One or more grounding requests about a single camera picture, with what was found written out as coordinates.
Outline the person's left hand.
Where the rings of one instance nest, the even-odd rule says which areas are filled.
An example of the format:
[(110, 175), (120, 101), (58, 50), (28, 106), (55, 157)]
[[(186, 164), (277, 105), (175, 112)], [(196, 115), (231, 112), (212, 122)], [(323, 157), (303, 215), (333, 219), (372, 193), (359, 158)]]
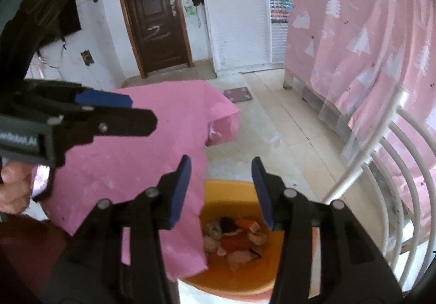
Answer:
[(1, 169), (0, 209), (16, 215), (29, 206), (32, 193), (31, 175), (34, 166), (20, 161), (9, 161)]

